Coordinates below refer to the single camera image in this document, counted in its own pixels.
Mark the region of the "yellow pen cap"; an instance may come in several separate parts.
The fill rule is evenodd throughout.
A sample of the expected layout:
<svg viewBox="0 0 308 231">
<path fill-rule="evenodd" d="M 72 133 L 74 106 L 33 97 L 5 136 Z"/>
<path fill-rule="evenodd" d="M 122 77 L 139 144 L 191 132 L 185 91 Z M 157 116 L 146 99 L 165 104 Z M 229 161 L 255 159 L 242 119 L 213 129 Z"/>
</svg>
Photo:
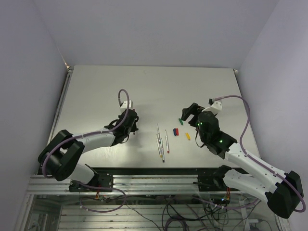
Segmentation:
<svg viewBox="0 0 308 231">
<path fill-rule="evenodd" d="M 190 141 L 191 140 L 190 135 L 188 133 L 185 133 L 185 135 L 186 135 L 187 139 Z"/>
</svg>

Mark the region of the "yellow marker pen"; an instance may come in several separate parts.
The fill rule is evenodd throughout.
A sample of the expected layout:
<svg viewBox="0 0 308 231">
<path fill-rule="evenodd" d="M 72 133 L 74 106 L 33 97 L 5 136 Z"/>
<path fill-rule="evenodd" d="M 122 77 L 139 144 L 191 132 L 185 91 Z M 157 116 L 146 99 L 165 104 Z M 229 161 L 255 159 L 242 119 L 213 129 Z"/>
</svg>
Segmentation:
<svg viewBox="0 0 308 231">
<path fill-rule="evenodd" d="M 156 138 L 157 138 L 157 147 L 158 147 L 159 155 L 160 155 L 160 157 L 162 158 L 161 146 L 160 146 L 160 136 L 159 136 L 159 126 L 158 126 L 158 124 L 156 124 L 156 129 L 157 129 L 157 134 L 156 134 Z"/>
</svg>

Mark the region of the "green marker pen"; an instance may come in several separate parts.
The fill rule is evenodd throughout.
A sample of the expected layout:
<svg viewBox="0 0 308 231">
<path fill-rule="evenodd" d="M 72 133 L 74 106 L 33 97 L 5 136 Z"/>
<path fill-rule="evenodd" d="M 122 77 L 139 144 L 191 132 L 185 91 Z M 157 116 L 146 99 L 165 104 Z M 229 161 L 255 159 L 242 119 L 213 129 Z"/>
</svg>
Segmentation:
<svg viewBox="0 0 308 231">
<path fill-rule="evenodd" d="M 158 140 L 158 143 L 160 144 L 161 143 L 161 137 L 160 137 L 160 131 L 159 131 L 158 124 L 157 124 L 157 140 Z"/>
</svg>

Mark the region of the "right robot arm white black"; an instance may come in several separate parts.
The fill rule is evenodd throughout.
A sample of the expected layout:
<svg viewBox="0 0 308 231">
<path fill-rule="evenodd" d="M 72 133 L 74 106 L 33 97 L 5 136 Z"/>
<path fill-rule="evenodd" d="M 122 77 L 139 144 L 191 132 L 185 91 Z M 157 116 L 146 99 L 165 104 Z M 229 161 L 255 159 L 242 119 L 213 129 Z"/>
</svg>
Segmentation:
<svg viewBox="0 0 308 231">
<path fill-rule="evenodd" d="M 214 173 L 213 187 L 219 191 L 229 187 L 248 193 L 265 202 L 275 215 L 288 219 L 304 197 L 300 176 L 294 171 L 286 173 L 255 157 L 235 138 L 220 130 L 216 115 L 221 110 L 220 101 L 206 108 L 192 103 L 182 110 L 181 115 L 183 121 L 192 116 L 189 125 L 196 129 L 202 147 L 246 172 L 241 174 L 222 165 Z"/>
</svg>

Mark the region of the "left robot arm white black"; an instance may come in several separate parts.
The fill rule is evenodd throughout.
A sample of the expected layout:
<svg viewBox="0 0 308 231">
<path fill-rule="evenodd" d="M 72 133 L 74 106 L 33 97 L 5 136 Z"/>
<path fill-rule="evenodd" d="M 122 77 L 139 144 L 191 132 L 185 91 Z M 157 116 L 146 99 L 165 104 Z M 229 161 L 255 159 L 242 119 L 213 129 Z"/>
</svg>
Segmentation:
<svg viewBox="0 0 308 231">
<path fill-rule="evenodd" d="M 66 129 L 61 130 L 38 157 L 44 177 L 57 181 L 74 180 L 80 182 L 87 191 L 99 186 L 110 186 L 111 183 L 93 168 L 79 164 L 79 159 L 89 151 L 123 144 L 131 133 L 138 130 L 138 120 L 135 110 L 126 109 L 118 119 L 98 131 L 73 135 Z"/>
</svg>

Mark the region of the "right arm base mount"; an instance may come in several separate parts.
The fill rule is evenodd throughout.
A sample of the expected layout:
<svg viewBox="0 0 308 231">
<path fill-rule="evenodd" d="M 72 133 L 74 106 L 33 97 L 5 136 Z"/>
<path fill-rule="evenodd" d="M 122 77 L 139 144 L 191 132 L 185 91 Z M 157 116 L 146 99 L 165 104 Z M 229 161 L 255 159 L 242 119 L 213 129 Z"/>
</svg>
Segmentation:
<svg viewBox="0 0 308 231">
<path fill-rule="evenodd" d="M 193 182 L 200 192 L 226 191 L 227 186 L 223 181 L 231 167 L 222 165 L 218 168 L 204 168 L 198 173 L 197 180 Z"/>
</svg>

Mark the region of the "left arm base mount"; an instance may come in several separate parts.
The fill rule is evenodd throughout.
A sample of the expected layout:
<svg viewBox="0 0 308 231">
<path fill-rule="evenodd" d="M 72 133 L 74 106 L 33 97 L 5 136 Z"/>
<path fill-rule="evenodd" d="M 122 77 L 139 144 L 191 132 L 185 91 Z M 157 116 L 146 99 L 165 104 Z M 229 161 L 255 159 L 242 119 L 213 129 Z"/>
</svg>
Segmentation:
<svg viewBox="0 0 308 231">
<path fill-rule="evenodd" d="M 86 187 L 76 180 L 72 180 L 69 185 L 70 192 L 111 192 L 114 184 L 114 178 L 108 173 L 103 173 L 102 175 L 95 175 L 87 185 L 95 187 Z"/>
</svg>

